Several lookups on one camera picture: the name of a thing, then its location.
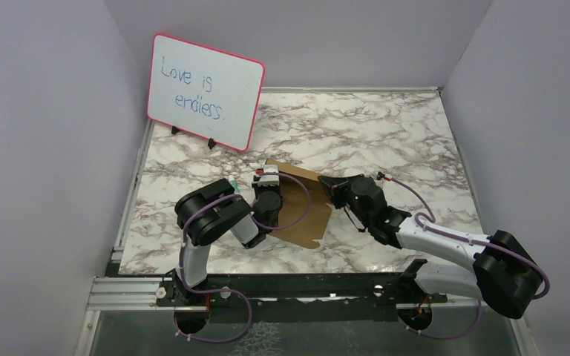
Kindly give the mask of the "brown cardboard box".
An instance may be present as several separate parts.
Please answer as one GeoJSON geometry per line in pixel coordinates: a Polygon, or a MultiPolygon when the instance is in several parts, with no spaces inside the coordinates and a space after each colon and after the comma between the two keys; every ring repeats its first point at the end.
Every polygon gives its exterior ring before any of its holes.
{"type": "Polygon", "coordinates": [[[272,236],[302,248],[319,248],[333,211],[318,181],[319,174],[275,159],[268,159],[266,164],[278,166],[281,173],[298,179],[307,190],[304,192],[299,184],[290,179],[279,179],[283,208],[279,214],[278,225],[285,226],[301,215],[304,217],[292,227],[273,231],[272,236]]]}

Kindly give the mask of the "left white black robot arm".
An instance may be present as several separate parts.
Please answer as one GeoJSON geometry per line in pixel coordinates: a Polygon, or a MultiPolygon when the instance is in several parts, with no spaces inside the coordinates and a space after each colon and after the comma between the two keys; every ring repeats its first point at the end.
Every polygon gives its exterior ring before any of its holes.
{"type": "Polygon", "coordinates": [[[219,179],[177,201],[174,211],[183,231],[177,273],[180,280],[175,294],[185,304],[195,304],[203,297],[211,244],[231,232],[246,249],[262,243],[272,227],[278,226],[283,206],[277,176],[255,177],[254,205],[235,193],[230,181],[219,179]]]}

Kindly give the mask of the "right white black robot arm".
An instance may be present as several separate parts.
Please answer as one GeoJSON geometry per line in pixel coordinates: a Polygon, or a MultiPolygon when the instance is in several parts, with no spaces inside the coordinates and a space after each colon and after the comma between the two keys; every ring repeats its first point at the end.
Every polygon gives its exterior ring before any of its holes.
{"type": "Polygon", "coordinates": [[[362,228],[382,245],[420,251],[444,260],[424,262],[399,281],[399,293],[416,302],[426,294],[452,294],[486,303],[504,317],[519,319],[529,304],[551,289],[546,273],[510,233],[472,234],[436,224],[431,208],[409,213],[390,206],[379,180],[363,174],[320,176],[335,208],[352,212],[362,228]]]}

